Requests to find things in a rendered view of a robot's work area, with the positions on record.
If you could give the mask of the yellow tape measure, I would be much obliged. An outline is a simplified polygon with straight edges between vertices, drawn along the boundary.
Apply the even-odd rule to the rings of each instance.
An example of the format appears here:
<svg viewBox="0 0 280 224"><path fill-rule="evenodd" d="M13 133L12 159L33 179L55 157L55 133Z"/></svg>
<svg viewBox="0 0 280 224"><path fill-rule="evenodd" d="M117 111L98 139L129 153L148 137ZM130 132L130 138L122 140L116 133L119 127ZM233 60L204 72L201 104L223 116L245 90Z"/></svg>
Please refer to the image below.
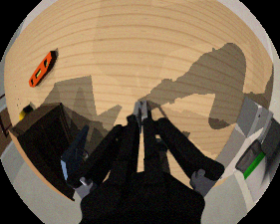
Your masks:
<svg viewBox="0 0 280 224"><path fill-rule="evenodd" d="M27 105L26 107L24 107L20 112L19 119L21 120L23 117L25 117L32 110L33 110L33 108L30 105Z"/></svg>

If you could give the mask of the orange spirit level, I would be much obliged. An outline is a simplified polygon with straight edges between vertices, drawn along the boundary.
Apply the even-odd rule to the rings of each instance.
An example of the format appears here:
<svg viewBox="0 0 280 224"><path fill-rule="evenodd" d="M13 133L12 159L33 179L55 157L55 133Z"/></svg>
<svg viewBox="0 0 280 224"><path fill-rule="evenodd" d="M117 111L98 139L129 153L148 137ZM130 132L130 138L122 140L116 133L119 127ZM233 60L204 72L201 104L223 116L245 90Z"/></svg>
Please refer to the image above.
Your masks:
<svg viewBox="0 0 280 224"><path fill-rule="evenodd" d="M51 71L54 61L56 59L55 51L50 51L46 57L39 64L33 75L29 80L30 87L38 86L42 80L47 76L47 74ZM48 65L48 66L47 66ZM40 75L39 75L40 74Z"/></svg>

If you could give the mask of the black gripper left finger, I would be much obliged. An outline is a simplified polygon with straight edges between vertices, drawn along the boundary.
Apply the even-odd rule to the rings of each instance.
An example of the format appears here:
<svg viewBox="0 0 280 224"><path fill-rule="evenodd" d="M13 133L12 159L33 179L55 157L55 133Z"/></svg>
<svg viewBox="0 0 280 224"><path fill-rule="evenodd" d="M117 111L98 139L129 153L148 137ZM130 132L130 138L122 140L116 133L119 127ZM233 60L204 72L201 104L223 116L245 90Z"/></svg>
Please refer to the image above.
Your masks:
<svg viewBox="0 0 280 224"><path fill-rule="evenodd" d="M139 102L135 102L134 112L127 116L127 122L125 126L115 125L84 164L67 177L67 183L81 199L102 184L110 171L101 202L113 210L123 207L129 171L138 172L141 134Z"/></svg>

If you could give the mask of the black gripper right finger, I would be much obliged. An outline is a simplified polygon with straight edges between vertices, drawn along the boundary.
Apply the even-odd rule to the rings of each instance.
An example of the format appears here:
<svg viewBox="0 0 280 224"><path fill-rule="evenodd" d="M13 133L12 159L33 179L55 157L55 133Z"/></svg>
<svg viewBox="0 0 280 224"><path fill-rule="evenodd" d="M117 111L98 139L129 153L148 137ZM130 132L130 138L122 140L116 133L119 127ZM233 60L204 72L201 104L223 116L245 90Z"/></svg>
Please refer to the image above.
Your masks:
<svg viewBox="0 0 280 224"><path fill-rule="evenodd" d="M143 126L143 174L144 204L149 210L162 210L167 204L167 193L163 177L156 136L159 135L183 172L190 179L192 189L204 198L224 173L223 164L205 156L166 117L153 120L146 100L141 104ZM192 176L191 176L192 175Z"/></svg>

